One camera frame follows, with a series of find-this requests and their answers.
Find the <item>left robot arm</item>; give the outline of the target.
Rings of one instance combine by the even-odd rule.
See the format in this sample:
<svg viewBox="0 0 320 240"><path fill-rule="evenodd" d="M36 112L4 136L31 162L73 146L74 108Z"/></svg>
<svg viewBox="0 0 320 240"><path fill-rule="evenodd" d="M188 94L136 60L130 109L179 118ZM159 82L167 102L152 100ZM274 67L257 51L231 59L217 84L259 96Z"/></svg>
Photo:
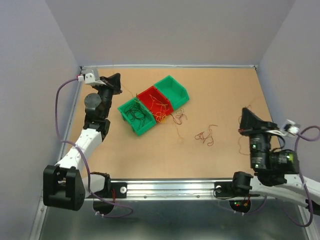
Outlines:
<svg viewBox="0 0 320 240"><path fill-rule="evenodd" d="M115 195L109 174L87 171L82 178L81 171L89 169L89 157L107 136L113 96L122 93L120 73L105 77L90 72L76 80L96 90L84 99L83 128L76 142L61 141L71 148L55 165L48 165L43 171L44 205L73 211L78 211L84 200L96 193L100 197Z"/></svg>

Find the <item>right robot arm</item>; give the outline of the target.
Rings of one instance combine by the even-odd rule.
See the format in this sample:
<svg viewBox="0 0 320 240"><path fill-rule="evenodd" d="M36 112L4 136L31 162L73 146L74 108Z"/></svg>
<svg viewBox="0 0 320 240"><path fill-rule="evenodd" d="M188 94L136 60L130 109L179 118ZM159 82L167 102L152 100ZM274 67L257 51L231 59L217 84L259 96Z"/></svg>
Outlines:
<svg viewBox="0 0 320 240"><path fill-rule="evenodd" d="M284 147L272 148L271 138L276 136L302 139L300 125L286 120L283 127L264 121L244 107L238 132L249 138L250 167L254 174L235 172L230 182L235 195L265 195L295 203L320 214L320 184L304 177L295 150Z"/></svg>

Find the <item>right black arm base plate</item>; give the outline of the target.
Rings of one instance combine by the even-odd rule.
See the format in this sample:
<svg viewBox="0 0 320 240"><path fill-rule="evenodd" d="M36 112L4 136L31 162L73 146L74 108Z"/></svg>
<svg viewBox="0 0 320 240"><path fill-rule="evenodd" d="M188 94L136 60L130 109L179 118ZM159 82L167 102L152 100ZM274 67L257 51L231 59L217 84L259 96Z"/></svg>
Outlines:
<svg viewBox="0 0 320 240"><path fill-rule="evenodd" d="M214 183L214 195L219 199L244 197L249 194L248 186L236 186L232 181L216 181Z"/></svg>

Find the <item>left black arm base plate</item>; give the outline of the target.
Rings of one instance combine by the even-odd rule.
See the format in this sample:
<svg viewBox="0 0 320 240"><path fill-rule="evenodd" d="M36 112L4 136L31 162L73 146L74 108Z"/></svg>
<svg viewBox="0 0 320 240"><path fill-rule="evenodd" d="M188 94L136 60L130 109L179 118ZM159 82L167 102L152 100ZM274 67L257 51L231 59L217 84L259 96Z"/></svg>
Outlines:
<svg viewBox="0 0 320 240"><path fill-rule="evenodd" d="M96 191L95 194L104 199L126 199L127 186L126 182L111 182L109 190L105 187L103 190Z"/></svg>

